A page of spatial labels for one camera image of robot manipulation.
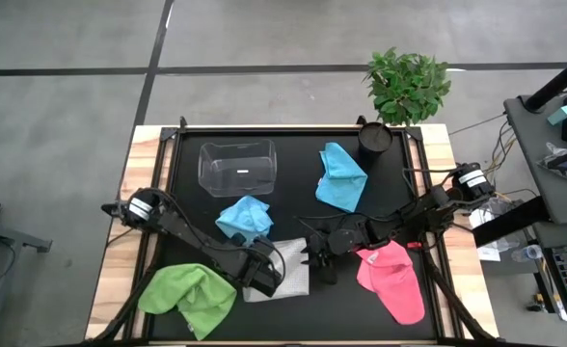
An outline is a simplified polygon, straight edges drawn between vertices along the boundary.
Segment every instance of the gray cloth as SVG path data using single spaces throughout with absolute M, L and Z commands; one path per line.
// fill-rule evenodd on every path
M 243 299 L 246 303 L 257 303 L 267 300 L 275 300 L 289 298 L 300 295 L 310 294 L 310 266 L 301 264 L 302 261 L 308 260 L 307 254 L 301 251 L 307 246 L 304 238 L 273 242 L 273 246 L 282 254 L 285 261 L 285 279 L 283 283 L 277 287 L 272 298 L 260 293 L 253 288 L 243 288 Z M 284 270 L 282 260 L 277 252 L 270 255 L 275 268 L 280 273 Z

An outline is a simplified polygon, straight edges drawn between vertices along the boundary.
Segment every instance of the potted plant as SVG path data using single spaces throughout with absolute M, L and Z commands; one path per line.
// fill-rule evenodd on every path
M 380 155 L 392 143 L 388 125 L 416 124 L 434 116 L 443 106 L 442 98 L 450 89 L 446 81 L 447 63 L 420 54 L 374 52 L 365 80 L 370 80 L 369 96 L 378 111 L 377 120 L 367 123 L 359 132 L 363 152 Z

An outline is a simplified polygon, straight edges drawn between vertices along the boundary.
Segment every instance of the green cloth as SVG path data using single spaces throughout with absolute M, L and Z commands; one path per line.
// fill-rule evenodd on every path
M 157 271 L 138 308 L 161 314 L 176 306 L 196 339 L 202 340 L 226 318 L 234 299 L 236 289 L 214 271 L 201 264 L 182 264 Z

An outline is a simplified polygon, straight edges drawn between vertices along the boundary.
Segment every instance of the pink cloth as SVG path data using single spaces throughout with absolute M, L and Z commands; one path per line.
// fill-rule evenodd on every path
M 378 294 L 397 323 L 415 324 L 425 315 L 419 281 L 406 250 L 394 241 L 377 250 L 357 251 L 363 261 L 357 281 Z

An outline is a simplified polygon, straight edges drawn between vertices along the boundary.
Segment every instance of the table leg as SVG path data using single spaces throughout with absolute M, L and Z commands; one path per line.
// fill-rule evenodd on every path
M 477 247 L 481 247 L 533 223 L 548 221 L 549 219 L 550 215 L 547 212 L 543 198 L 536 197 L 492 221 L 475 227 L 472 230 L 474 241 Z
M 13 230 L 9 227 L 0 225 L 0 237 L 10 239 L 20 246 L 31 246 L 37 250 L 38 253 L 48 253 L 52 245 L 52 240 L 44 240 L 37 236 L 28 233 Z

